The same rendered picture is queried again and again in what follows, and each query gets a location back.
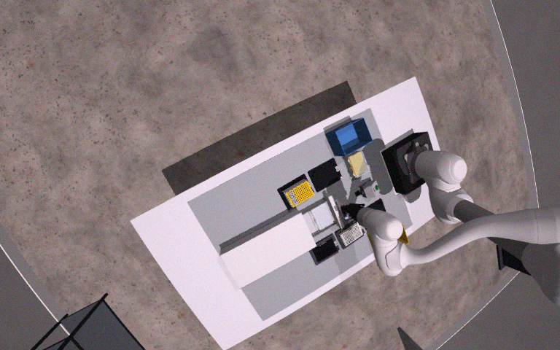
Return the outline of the blue bin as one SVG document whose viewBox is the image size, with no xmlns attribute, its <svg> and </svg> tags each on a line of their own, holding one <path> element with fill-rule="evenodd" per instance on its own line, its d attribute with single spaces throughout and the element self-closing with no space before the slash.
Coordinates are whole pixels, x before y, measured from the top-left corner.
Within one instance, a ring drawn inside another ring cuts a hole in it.
<svg viewBox="0 0 560 350">
<path fill-rule="evenodd" d="M 350 155 L 373 141 L 364 117 L 352 120 L 344 126 L 325 134 L 334 156 Z"/>
</svg>

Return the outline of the grey bench mat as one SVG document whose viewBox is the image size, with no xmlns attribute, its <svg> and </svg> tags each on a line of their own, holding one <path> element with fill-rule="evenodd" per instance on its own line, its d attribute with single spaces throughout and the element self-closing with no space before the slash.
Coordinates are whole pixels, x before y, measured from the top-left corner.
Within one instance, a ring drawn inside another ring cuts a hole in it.
<svg viewBox="0 0 560 350">
<path fill-rule="evenodd" d="M 359 178 L 350 177 L 344 156 L 334 156 L 326 133 L 352 120 L 363 118 L 372 142 L 358 149 L 363 151 L 369 172 Z M 324 201 L 324 194 L 339 203 L 365 204 L 382 199 L 386 212 L 398 218 L 407 230 L 412 224 L 405 199 L 395 195 L 380 151 L 385 149 L 371 108 L 305 140 L 275 157 L 239 174 L 223 184 L 188 201 L 196 219 L 220 256 L 220 249 L 253 233 L 297 209 L 301 213 Z M 317 192 L 308 171 L 335 158 L 342 179 Z M 306 175 L 315 195 L 288 210 L 278 189 Z M 380 192 L 375 198 L 356 197 L 359 186 L 376 180 Z M 315 243 L 333 234 L 340 252 L 316 265 L 310 252 L 296 257 L 263 277 L 242 287 L 249 302 L 265 321 L 332 281 L 373 253 L 368 232 L 352 245 L 342 249 L 335 232 L 336 225 L 313 239 Z"/>
</svg>

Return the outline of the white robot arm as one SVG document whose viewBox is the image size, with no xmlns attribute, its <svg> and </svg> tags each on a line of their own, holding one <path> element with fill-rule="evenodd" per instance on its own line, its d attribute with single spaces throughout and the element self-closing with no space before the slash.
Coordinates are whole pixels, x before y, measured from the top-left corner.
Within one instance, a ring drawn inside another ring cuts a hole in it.
<svg viewBox="0 0 560 350">
<path fill-rule="evenodd" d="M 421 178 L 426 182 L 437 219 L 445 224 L 463 224 L 423 249 L 412 249 L 398 240 L 403 233 L 398 218 L 369 207 L 360 209 L 357 221 L 367 229 L 377 265 L 385 275 L 396 276 L 407 265 L 431 262 L 487 237 L 521 260 L 545 296 L 560 306 L 560 206 L 494 214 L 474 204 L 460 187 L 467 173 L 460 156 L 429 151 L 428 144 L 420 147 L 416 142 L 413 151 L 402 158 L 409 182 L 414 184 Z"/>
</svg>

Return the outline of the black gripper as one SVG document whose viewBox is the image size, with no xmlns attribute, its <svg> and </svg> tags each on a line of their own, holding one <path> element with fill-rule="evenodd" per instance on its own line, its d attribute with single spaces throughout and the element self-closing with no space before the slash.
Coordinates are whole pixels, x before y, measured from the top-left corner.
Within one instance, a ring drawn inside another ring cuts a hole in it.
<svg viewBox="0 0 560 350">
<path fill-rule="evenodd" d="M 344 203 L 341 203 L 341 211 L 344 213 L 344 218 L 345 220 L 348 220 L 348 218 L 354 219 L 357 222 L 357 213 L 360 209 L 366 207 L 365 204 L 356 204 L 356 203 L 350 203 L 349 205 L 346 205 Z M 349 215 L 347 213 L 349 213 Z"/>
</svg>

